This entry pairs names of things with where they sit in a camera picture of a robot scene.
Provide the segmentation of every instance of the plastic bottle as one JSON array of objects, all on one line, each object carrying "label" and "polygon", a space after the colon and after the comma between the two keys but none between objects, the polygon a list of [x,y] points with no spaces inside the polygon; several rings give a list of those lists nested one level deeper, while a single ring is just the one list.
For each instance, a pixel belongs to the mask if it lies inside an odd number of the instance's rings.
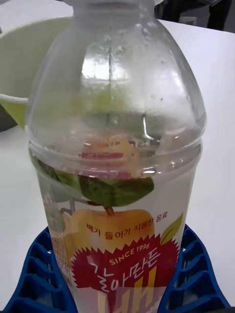
[{"label": "plastic bottle", "polygon": [[153,313],[178,258],[202,96],[137,0],[72,4],[28,120],[54,252],[80,313]]}]

